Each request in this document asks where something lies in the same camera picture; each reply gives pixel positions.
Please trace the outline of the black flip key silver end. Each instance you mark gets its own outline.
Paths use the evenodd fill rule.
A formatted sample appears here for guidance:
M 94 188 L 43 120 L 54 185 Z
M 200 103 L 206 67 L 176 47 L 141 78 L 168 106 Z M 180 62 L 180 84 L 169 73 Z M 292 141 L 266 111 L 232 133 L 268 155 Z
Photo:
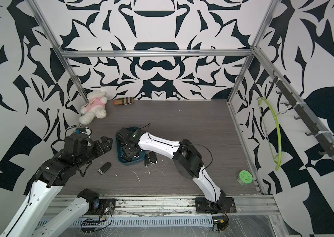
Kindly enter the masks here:
M 145 157 L 144 157 L 144 166 L 145 167 L 149 167 L 150 166 L 150 158 L 149 158 L 149 155 L 148 154 L 145 154 Z

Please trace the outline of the black car key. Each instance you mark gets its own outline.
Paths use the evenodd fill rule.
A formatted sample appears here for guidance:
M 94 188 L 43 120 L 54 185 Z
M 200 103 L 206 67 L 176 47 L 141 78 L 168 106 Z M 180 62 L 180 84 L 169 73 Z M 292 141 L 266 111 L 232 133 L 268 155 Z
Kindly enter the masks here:
M 157 155 L 155 152 L 150 152 L 149 153 L 149 160 L 151 164 L 157 164 L 158 163 L 158 159 L 157 159 Z
M 106 171 L 109 170 L 109 168 L 112 166 L 112 164 L 110 162 L 106 162 L 105 164 L 103 164 L 99 169 L 98 169 L 98 173 L 100 175 L 103 175 Z

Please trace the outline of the black wall hook rack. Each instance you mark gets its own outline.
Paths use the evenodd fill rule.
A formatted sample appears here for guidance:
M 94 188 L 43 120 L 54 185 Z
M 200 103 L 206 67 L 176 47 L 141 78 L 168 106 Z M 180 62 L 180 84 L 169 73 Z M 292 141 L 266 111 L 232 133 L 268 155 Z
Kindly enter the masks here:
M 309 132 L 305 132 L 306 136 L 313 136 L 318 141 L 322 150 L 319 151 L 320 155 L 328 155 L 330 157 L 334 156 L 334 144 L 326 137 L 326 131 L 321 130 L 319 122 L 311 116 L 310 109 L 307 106 L 307 103 L 301 99 L 301 97 L 294 92 L 293 88 L 287 82 L 285 78 L 279 78 L 275 75 L 273 71 L 273 80 L 272 84 L 275 84 L 279 91 L 277 94 L 282 94 L 288 100 L 284 103 L 287 107 L 291 107 L 296 113 L 297 117 L 294 117 L 295 120 L 302 120 L 304 124 L 309 129 Z

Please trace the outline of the green tape roll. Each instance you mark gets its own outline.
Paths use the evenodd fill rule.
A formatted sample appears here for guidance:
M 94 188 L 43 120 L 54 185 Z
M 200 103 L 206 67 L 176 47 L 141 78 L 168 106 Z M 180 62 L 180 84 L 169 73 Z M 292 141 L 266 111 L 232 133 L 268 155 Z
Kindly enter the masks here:
M 237 174 L 237 182 L 240 185 L 248 185 L 253 182 L 253 175 L 247 170 L 241 170 Z

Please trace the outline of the white teddy bear pink shirt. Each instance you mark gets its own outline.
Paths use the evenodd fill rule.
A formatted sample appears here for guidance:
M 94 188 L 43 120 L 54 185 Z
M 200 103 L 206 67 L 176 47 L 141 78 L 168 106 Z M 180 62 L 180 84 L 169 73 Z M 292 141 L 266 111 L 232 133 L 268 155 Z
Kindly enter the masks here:
M 88 103 L 81 108 L 79 122 L 83 125 L 90 124 L 94 118 L 106 118 L 106 103 L 108 98 L 103 90 L 95 90 L 87 94 Z

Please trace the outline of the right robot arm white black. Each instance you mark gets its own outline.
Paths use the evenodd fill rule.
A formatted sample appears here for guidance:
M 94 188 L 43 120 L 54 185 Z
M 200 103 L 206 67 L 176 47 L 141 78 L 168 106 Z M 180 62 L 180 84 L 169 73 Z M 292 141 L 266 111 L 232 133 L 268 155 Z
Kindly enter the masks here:
M 202 155 L 189 140 L 170 141 L 150 134 L 141 128 L 122 128 L 117 132 L 118 148 L 124 160 L 139 156 L 142 151 L 154 152 L 171 159 L 177 171 L 185 178 L 193 180 L 201 189 L 211 208 L 222 208 L 226 194 L 207 173 Z

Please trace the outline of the black connector block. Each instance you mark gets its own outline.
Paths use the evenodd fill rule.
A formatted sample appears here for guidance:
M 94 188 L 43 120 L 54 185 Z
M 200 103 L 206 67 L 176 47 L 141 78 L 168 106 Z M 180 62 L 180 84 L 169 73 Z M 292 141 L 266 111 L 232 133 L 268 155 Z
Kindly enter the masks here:
M 100 222 L 94 221 L 93 219 L 87 219 L 81 223 L 80 229 L 83 233 L 92 233 L 99 227 L 100 227 Z
M 228 221 L 224 219 L 214 219 L 212 229 L 215 232 L 221 233 L 228 227 Z

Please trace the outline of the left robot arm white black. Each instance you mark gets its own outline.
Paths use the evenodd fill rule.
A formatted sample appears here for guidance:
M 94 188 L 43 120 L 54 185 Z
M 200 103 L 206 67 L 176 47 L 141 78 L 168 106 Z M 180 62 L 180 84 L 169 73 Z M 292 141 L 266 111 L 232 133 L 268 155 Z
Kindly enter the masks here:
M 3 237 L 58 237 L 74 221 L 100 208 L 99 194 L 84 189 L 73 202 L 43 227 L 37 228 L 51 202 L 79 172 L 82 166 L 111 151 L 113 139 L 102 136 L 93 141 L 88 134 L 74 133 L 64 140 L 64 147 L 45 161 L 29 183 L 29 192 L 11 222 L 1 234 Z

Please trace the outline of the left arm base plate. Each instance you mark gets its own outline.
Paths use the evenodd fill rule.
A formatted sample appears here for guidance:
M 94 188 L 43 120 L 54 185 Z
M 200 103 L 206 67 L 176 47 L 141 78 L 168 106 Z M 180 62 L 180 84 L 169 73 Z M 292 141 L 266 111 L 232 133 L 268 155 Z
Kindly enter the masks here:
M 117 200 L 115 198 L 99 199 L 97 208 L 93 211 L 94 215 L 107 215 L 114 212 Z

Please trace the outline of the black connector block right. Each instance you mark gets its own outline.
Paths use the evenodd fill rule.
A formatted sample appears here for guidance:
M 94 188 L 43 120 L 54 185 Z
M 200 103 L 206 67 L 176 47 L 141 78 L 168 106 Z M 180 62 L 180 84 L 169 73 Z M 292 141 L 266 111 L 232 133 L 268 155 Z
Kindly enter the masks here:
M 212 229 L 215 232 L 221 233 L 228 227 L 228 221 L 224 219 L 214 219 Z

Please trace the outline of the teal plastic storage box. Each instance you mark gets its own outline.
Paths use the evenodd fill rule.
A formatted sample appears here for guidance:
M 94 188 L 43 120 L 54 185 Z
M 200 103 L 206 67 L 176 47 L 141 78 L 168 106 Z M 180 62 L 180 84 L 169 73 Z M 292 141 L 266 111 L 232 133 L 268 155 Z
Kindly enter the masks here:
M 144 161 L 146 152 L 138 149 L 132 142 L 126 141 L 126 136 L 133 134 L 138 127 L 122 128 L 116 133 L 118 160 L 129 166 Z

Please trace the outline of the brown checkered pouch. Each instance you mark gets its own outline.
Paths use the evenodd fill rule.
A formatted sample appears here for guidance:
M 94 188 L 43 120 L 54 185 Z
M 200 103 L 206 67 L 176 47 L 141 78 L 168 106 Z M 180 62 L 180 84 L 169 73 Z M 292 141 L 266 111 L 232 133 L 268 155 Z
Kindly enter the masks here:
M 114 105 L 120 106 L 120 105 L 130 105 L 134 103 L 134 98 L 132 97 L 124 97 L 124 98 L 119 98 L 115 99 L 113 101 Z

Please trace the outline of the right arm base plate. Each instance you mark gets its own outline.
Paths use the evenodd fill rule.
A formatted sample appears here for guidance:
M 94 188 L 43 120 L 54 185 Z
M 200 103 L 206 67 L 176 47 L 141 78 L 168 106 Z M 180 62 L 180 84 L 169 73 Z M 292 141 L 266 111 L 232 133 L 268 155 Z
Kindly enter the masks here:
M 226 197 L 222 206 L 208 201 L 205 197 L 195 198 L 196 212 L 200 214 L 233 214 L 237 213 L 237 208 L 233 197 Z

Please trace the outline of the black connector block left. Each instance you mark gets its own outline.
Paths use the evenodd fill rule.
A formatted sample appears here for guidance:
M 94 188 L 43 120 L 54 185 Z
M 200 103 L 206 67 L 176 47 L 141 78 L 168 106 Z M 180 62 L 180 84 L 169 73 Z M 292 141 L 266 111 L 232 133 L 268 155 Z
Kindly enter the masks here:
M 80 229 L 83 233 L 92 233 L 99 227 L 100 227 L 100 222 L 94 221 L 93 219 L 87 219 L 81 223 Z

